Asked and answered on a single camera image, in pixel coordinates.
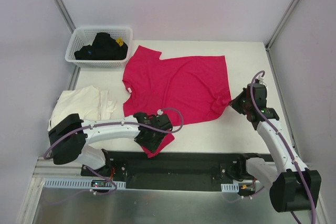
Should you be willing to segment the pink t shirt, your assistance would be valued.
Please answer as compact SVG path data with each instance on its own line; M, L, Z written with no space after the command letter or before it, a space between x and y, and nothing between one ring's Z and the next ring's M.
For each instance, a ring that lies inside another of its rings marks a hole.
M139 46L128 61L123 83L130 97L125 116L166 109L173 126L219 118L231 101L224 56L161 59L161 52Z

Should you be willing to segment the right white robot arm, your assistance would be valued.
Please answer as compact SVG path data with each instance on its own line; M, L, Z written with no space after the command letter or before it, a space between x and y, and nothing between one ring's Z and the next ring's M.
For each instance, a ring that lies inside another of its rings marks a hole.
M264 140L275 167L269 166L257 153L242 154L233 171L237 179L256 178L269 192L277 212L314 211L319 197L321 176L310 170L282 134L279 116L267 107L267 89L262 83L251 83L229 105L246 116Z

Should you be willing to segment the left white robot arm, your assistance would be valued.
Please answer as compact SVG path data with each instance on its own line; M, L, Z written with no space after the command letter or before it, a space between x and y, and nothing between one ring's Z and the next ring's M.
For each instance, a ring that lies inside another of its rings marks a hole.
M50 150L45 157L56 165L79 163L99 176L109 177L113 165L108 151L92 147L93 143L127 138L154 154L172 129L167 114L138 112L120 120L105 121L82 120L79 114L70 114L49 131Z

